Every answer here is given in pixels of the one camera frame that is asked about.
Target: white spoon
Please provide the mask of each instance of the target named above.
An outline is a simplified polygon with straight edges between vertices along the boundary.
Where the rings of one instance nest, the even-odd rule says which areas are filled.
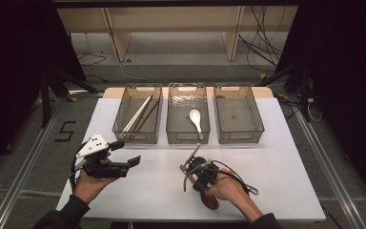
[[[198,110],[190,111],[190,120],[194,123],[195,127],[197,128],[198,138],[200,138],[200,140],[202,140],[204,138],[204,136],[203,136],[203,134],[201,134],[200,119],[201,119],[201,114]]]

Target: metal frame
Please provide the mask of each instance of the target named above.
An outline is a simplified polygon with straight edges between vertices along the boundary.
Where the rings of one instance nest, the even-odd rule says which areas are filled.
[[[317,137],[311,123],[308,123],[300,113],[296,113],[296,118],[301,125],[305,136],[307,136],[316,158],[319,161],[320,167],[328,179],[350,225],[354,229],[366,228],[362,215],[359,213],[355,202],[341,181],[340,176],[337,174],[334,164],[329,159],[322,144],[320,144],[319,138]]]
[[[17,0],[18,4],[56,8],[298,6],[301,0]]]
[[[47,140],[47,137],[51,131],[53,124],[57,118],[57,115],[61,108],[65,103],[65,98],[58,98],[55,107],[52,110],[52,118],[47,123],[45,128],[42,128],[40,134],[38,135],[37,139],[34,141],[33,146],[30,149],[28,156],[25,159],[22,167],[20,168],[19,173],[17,174],[16,178],[14,179],[13,183],[11,184],[7,194],[5,195],[4,199],[0,203],[0,228],[3,228],[11,210],[13,209],[14,204],[19,197],[20,191],[23,189],[26,181],[31,173],[32,168],[34,167],[35,162],[37,161],[42,148]]]

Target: utensil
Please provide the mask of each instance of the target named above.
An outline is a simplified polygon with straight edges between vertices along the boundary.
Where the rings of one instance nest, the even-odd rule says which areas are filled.
[[[184,162],[183,166],[186,168],[186,165],[189,164],[189,162],[193,159],[195,154],[197,154],[198,149],[200,149],[201,144],[197,143],[197,147],[193,151],[193,153],[187,158],[186,162]]]
[[[198,138],[200,140],[204,139],[204,135],[201,133],[201,127],[200,127],[200,120],[201,120],[201,114],[198,110],[191,110],[190,111],[190,120],[192,123],[194,123],[195,127],[198,131]]]
[[[145,100],[145,102],[141,105],[141,107],[138,109],[138,111],[132,117],[132,119],[130,120],[130,122],[124,128],[122,135],[124,135],[126,132],[128,132],[130,130],[130,128],[132,127],[132,125],[135,123],[135,121],[137,119],[139,119],[138,117],[140,117],[143,114],[142,112],[147,108],[147,105],[149,104],[149,102],[151,101],[152,98],[153,98],[152,95],[148,96],[148,98]]]

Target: floor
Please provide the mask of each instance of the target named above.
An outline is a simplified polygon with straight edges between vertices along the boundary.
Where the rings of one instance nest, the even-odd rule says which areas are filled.
[[[251,41],[254,33],[244,32],[242,36]],[[270,32],[267,36],[273,37],[272,44],[282,50],[286,32]],[[120,65],[106,34],[80,33],[71,38],[88,83],[99,89],[143,81],[165,85],[194,82],[199,76],[207,84],[243,81],[255,84],[264,75],[272,75],[271,71],[275,69],[256,54],[248,53],[240,41],[235,60],[228,61],[218,32],[134,33],[125,61]],[[254,43],[262,44],[259,39]],[[317,223],[280,223],[284,228],[366,228],[366,187],[363,181],[347,159],[324,114],[320,115],[314,104],[310,112],[315,120],[305,123],[293,103],[298,99],[297,94],[285,94],[282,89],[285,79],[278,79],[270,88],[274,94],[287,98],[281,102],[283,115],[288,119],[308,176],[328,215],[325,221]],[[71,91],[80,90],[72,84],[67,87]],[[55,114],[52,124],[40,128],[42,108],[37,100],[11,143],[11,153],[0,158],[1,228],[30,228],[47,211],[55,208],[68,177],[73,153],[82,141],[100,94],[76,93],[71,95],[72,99],[51,97]],[[71,137],[64,131],[72,132]],[[17,193],[13,192],[16,187],[19,187]],[[111,224],[82,220],[83,228],[125,226],[125,223]],[[135,228],[150,228],[150,225],[136,224]]]

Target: metal rail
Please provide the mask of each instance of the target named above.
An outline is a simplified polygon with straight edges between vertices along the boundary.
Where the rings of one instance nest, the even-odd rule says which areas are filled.
[[[325,152],[322,144],[320,144],[319,138],[317,137],[311,123],[307,123],[305,118],[300,114],[296,113],[296,118],[301,124],[302,130],[305,136],[307,136],[310,142],[317,160],[328,179],[335,196],[346,215],[347,220],[354,229],[366,228],[366,224],[359,213],[355,202],[347,191],[346,187],[343,185],[340,176],[337,174],[335,166],[332,164],[331,160]]]
[[[30,149],[28,156],[25,159],[22,167],[20,168],[19,173],[14,179],[11,187],[9,188],[7,194],[4,199],[0,203],[0,228],[3,228],[11,210],[13,209],[14,204],[19,197],[21,190],[23,189],[29,174],[34,167],[34,164],[39,157],[41,150],[47,140],[48,134],[51,131],[53,124],[57,118],[58,112],[61,110],[62,106],[65,103],[65,98],[58,98],[55,102],[55,107],[52,110],[52,118],[47,123],[46,127],[41,129],[38,137],[34,141],[33,146]]]

